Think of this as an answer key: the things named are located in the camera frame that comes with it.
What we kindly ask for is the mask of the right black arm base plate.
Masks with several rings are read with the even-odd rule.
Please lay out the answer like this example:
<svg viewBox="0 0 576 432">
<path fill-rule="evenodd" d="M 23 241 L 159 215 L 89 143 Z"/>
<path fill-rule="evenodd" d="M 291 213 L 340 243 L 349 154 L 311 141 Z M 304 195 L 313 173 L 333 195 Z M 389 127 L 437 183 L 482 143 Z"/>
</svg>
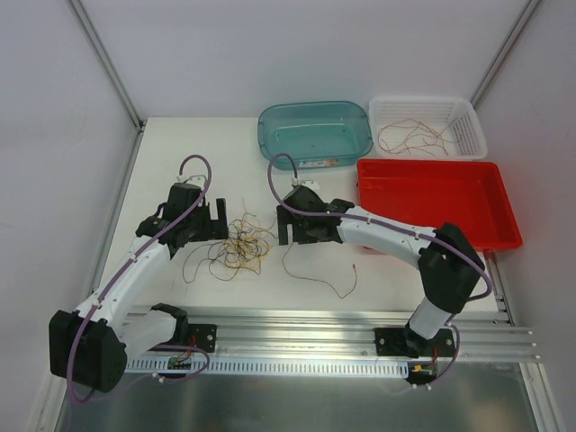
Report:
<svg viewBox="0 0 576 432">
<path fill-rule="evenodd" d="M 431 339 L 425 339 L 408 328 L 376 328 L 374 343 L 378 356 L 408 358 L 451 357 L 456 348 L 454 334 L 448 328 L 441 328 Z"/>
</svg>

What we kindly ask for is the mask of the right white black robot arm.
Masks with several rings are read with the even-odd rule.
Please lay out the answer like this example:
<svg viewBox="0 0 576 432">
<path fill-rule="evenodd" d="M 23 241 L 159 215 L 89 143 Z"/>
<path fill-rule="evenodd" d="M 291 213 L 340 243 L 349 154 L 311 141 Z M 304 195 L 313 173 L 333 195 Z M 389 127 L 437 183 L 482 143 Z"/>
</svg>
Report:
<svg viewBox="0 0 576 432">
<path fill-rule="evenodd" d="M 385 343 L 399 356 L 417 358 L 432 349 L 439 330 L 474 299 L 473 290 L 486 276 L 471 243 L 451 223 L 439 229 L 409 225 L 345 200 L 323 202 L 304 185 L 296 185 L 276 209 L 282 245 L 291 227 L 292 240 L 298 244 L 347 243 L 382 252 L 418 270 L 423 300 L 400 334 Z"/>
</svg>

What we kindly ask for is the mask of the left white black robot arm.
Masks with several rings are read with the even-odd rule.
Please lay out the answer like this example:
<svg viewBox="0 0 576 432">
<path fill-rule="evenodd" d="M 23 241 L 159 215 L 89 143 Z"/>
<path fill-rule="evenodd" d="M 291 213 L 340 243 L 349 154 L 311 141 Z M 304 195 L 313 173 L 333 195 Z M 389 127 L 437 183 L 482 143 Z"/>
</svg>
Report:
<svg viewBox="0 0 576 432">
<path fill-rule="evenodd" d="M 59 310 L 50 319 L 53 375 L 107 393 L 130 361 L 159 345 L 179 350 L 192 343 L 187 314 L 176 306 L 158 303 L 138 321 L 124 321 L 151 279 L 181 248 L 228 237 L 227 203 L 219 198 L 215 204 L 213 218 L 199 185 L 171 186 L 166 201 L 137 227 L 115 273 L 74 310 Z"/>
</svg>

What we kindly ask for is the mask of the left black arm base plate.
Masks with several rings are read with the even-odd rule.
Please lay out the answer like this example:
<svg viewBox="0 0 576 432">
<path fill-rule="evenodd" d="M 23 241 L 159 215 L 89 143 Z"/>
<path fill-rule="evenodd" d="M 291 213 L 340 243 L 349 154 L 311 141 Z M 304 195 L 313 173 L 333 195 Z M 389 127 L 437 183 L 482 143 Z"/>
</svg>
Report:
<svg viewBox="0 0 576 432">
<path fill-rule="evenodd" d="M 187 346 L 197 347 L 206 353 L 214 353 L 216 349 L 218 326 L 215 324 L 189 323 L 184 336 Z"/>
</svg>

